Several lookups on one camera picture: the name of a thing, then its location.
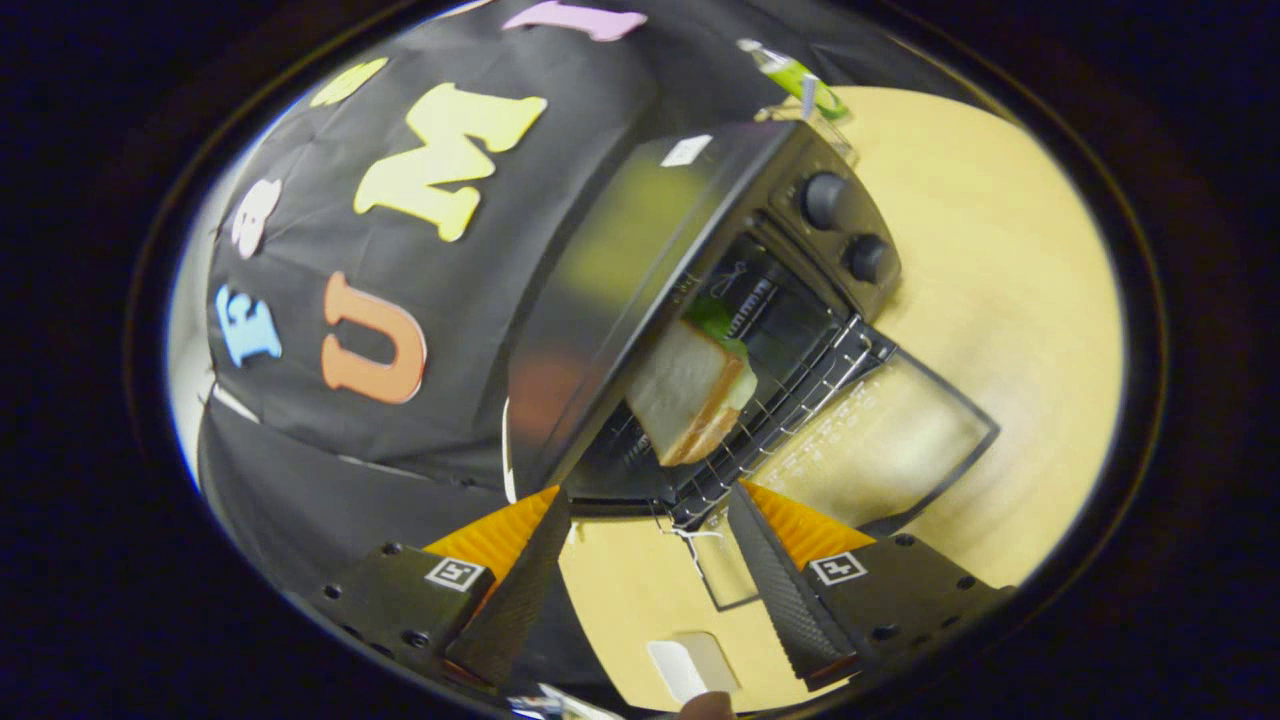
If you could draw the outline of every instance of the sticker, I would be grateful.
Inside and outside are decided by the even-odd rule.
[[[214,309],[218,310],[218,324],[223,328],[227,352],[237,368],[242,368],[244,359],[251,355],[266,352],[271,357],[280,356],[280,337],[275,334],[275,323],[271,322],[271,310],[266,302],[255,302],[244,293],[232,295],[223,286],[214,297]]]
[[[703,149],[707,143],[712,141],[709,135],[699,135],[698,137],[690,137],[681,140],[667,152],[667,156],[662,160],[663,168],[678,168],[681,165],[687,165],[701,155]]]
[[[232,220],[232,245],[239,250],[241,258],[248,259],[257,252],[262,231],[266,228],[266,218],[279,201],[280,181],[257,181],[244,193],[244,200],[241,200]]]
[[[445,557],[426,574],[425,579],[453,591],[467,592],[484,571],[484,565]]]
[[[404,118],[424,146],[374,163],[356,188],[356,213],[381,205],[434,224],[444,242],[458,240],[480,204],[480,191],[434,186],[492,176],[493,160],[467,136],[483,140],[490,152],[506,152],[545,109],[541,97],[479,95],[452,82],[433,87]]]
[[[732,270],[719,273],[713,278],[709,295],[717,300],[724,297],[724,293],[728,292],[728,288],[733,287],[733,283],[737,282],[737,278],[742,277],[742,273],[746,273],[746,263],[741,260],[733,263]]]
[[[768,307],[769,301],[773,300],[773,295],[777,291],[778,286],[773,284],[768,278],[755,281],[751,293],[728,323],[728,337],[740,338],[746,332],[745,328],[750,327],[759,313]]]
[[[378,74],[378,70],[383,69],[387,64],[387,58],[378,58],[376,60],[370,60],[367,63],[361,63],[353,68],[348,68],[342,72],[340,76],[333,78],[329,85],[324,86],[316,96],[311,99],[311,106],[319,108],[321,105],[335,105],[343,100],[351,97],[353,92],[360,90],[360,86],[369,82],[369,78]]]
[[[525,26],[564,27],[580,29],[596,42],[612,42],[622,40],[648,19],[644,13],[613,13],[598,8],[561,5],[556,0],[548,0],[517,13],[503,23],[502,29]]]
[[[818,574],[818,579],[824,585],[844,583],[845,580],[861,578],[867,574],[867,569],[854,557],[852,552],[822,557],[809,562],[809,566],[813,568],[813,571]]]
[[[408,402],[417,395],[426,369],[426,338],[413,315],[399,305],[355,290],[347,284],[347,275],[334,273],[324,291],[324,319],[330,325],[342,320],[360,323],[385,334],[396,346],[396,359],[383,365],[343,350],[335,334],[325,336],[320,343],[320,372],[325,384],[388,405]]]

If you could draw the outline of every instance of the yellow letter m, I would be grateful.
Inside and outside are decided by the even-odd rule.
[[[466,136],[483,140],[490,152],[506,152],[544,109],[547,100],[541,97],[477,95],[452,82],[433,87],[404,118],[424,146],[374,163],[356,188],[356,213],[367,213],[374,205],[394,208],[434,224],[440,240],[458,240],[480,204],[480,192],[474,187],[447,192],[433,186],[492,176],[493,161]]]

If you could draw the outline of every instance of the oven knob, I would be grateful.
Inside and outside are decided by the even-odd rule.
[[[849,243],[845,266],[863,282],[884,284],[901,270],[897,250],[878,234],[860,234]]]
[[[856,229],[854,186],[836,173],[818,173],[809,178],[800,206],[809,224],[820,231]]]

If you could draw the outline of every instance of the sandwich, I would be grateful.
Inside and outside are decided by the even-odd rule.
[[[664,468],[714,451],[755,395],[746,343],[730,336],[730,314],[696,297],[641,360],[626,402]]]

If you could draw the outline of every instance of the toaster oven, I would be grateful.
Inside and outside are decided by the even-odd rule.
[[[833,398],[899,363],[979,425],[931,492],[877,519],[881,532],[901,528],[998,428],[872,327],[900,275],[867,188],[804,122],[727,124],[637,146],[568,238],[512,348],[508,495],[562,484],[575,515],[662,512],[694,530]],[[726,309],[755,388],[714,451],[663,466],[625,396],[698,299]]]

